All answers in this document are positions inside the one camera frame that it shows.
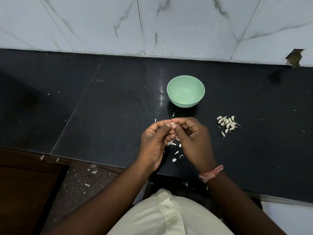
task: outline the green bowl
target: green bowl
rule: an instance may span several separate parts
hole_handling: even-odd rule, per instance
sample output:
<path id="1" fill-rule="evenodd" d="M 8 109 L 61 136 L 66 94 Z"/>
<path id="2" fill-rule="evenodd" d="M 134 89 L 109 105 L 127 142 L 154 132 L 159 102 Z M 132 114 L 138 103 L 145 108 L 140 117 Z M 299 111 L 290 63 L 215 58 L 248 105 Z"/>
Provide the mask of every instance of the green bowl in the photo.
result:
<path id="1" fill-rule="evenodd" d="M 192 76 L 182 75 L 167 84 L 167 94 L 174 105 L 189 108 L 199 103 L 205 93 L 202 82 Z"/>

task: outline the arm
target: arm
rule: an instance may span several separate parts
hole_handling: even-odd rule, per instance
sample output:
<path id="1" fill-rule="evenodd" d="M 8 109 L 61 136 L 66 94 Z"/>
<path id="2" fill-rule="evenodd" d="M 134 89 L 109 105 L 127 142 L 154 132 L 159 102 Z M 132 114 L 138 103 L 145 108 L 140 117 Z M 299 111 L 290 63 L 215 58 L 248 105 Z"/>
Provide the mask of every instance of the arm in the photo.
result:
<path id="1" fill-rule="evenodd" d="M 142 134 L 138 157 L 118 178 L 86 204 L 63 219 L 48 234 L 107 234 L 135 200 L 161 163 L 170 120 L 151 125 Z"/>
<path id="2" fill-rule="evenodd" d="M 200 173 L 217 167 L 208 129 L 195 118 L 172 119 L 170 135 L 179 137 L 186 157 Z M 239 187 L 221 171 L 207 182 L 235 234 L 285 234 Z"/>

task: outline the pink wrist thread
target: pink wrist thread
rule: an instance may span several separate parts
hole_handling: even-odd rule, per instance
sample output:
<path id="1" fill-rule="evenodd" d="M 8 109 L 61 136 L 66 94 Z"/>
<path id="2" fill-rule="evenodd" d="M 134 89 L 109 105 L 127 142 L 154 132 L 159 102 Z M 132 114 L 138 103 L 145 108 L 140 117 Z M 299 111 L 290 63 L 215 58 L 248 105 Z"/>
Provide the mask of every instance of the pink wrist thread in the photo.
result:
<path id="1" fill-rule="evenodd" d="M 224 166 L 220 165 L 212 171 L 199 174 L 199 177 L 206 183 L 209 179 L 214 178 L 220 171 L 224 170 Z"/>

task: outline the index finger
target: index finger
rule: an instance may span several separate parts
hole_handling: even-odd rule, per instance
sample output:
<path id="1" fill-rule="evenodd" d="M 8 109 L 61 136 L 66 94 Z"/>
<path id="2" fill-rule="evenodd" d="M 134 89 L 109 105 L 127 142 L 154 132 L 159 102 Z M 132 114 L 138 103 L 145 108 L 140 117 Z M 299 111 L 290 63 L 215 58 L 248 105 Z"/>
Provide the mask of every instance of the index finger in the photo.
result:
<path id="1" fill-rule="evenodd" d="M 199 126 L 201 125 L 201 123 L 193 117 L 174 118 L 172 119 L 172 122 L 181 125 L 187 125 L 188 129 L 192 133 L 197 132 L 199 130 Z"/>
<path id="2" fill-rule="evenodd" d="M 161 120 L 161 121 L 155 122 L 152 125 L 150 125 L 145 131 L 151 134 L 155 134 L 159 128 L 161 128 L 163 125 L 171 121 L 172 120 Z"/>

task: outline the cream button-up shirt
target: cream button-up shirt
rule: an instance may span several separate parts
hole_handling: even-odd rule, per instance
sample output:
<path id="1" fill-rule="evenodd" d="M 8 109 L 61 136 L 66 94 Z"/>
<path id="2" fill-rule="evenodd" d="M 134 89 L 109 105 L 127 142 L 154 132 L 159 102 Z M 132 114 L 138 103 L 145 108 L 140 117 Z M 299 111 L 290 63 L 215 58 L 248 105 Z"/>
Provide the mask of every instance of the cream button-up shirt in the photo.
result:
<path id="1" fill-rule="evenodd" d="M 230 235 L 214 214 L 198 203 L 160 189 L 132 207 L 108 235 Z"/>

